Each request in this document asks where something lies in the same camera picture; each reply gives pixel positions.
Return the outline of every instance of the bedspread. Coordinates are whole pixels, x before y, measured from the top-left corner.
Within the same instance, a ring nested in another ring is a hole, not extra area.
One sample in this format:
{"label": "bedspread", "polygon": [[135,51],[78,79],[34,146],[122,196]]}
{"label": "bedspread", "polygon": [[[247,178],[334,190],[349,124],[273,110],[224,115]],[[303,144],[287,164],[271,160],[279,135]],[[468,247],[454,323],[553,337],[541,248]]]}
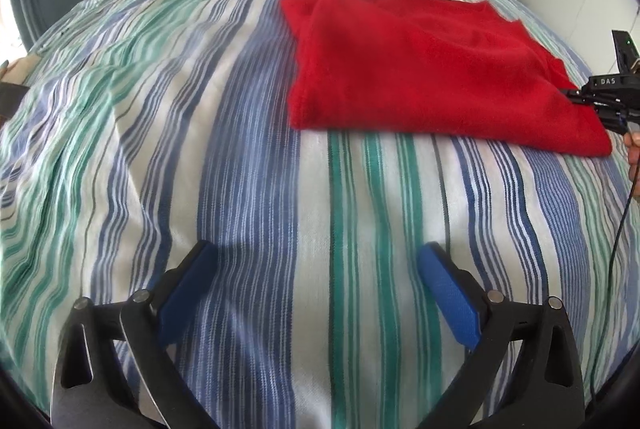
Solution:
{"label": "bedspread", "polygon": [[[586,80],[520,3],[489,1]],[[41,38],[31,91],[0,136],[1,364],[47,410],[74,300],[125,300],[207,239],[220,267],[174,349],[219,425],[412,428],[464,359],[415,267],[417,247],[438,241],[486,289],[561,297],[586,375],[629,188],[621,139],[588,159],[296,132],[278,2],[86,0]],[[640,337],[639,226],[634,205],[598,384]]]}

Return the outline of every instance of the blue rubber pad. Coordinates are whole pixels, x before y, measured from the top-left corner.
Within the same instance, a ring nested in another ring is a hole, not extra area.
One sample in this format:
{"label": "blue rubber pad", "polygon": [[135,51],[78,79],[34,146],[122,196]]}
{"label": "blue rubber pad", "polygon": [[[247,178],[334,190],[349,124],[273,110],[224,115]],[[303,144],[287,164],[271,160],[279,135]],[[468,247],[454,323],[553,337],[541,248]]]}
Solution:
{"label": "blue rubber pad", "polygon": [[429,245],[418,250],[418,273],[431,291],[456,340],[468,349],[475,349],[480,341],[478,312]]}
{"label": "blue rubber pad", "polygon": [[198,301],[209,290],[217,269],[218,251],[215,245],[207,243],[158,312],[158,343],[161,348],[180,339],[193,318]]}

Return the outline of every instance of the folded red sweater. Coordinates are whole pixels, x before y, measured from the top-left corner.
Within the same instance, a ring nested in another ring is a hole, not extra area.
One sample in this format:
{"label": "folded red sweater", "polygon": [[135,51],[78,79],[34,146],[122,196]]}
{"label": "folded red sweater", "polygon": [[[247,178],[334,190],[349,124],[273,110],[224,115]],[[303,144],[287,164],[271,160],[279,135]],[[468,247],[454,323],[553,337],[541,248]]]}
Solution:
{"label": "folded red sweater", "polygon": [[281,0],[298,39],[299,129],[441,133],[606,156],[564,64],[487,2]]}

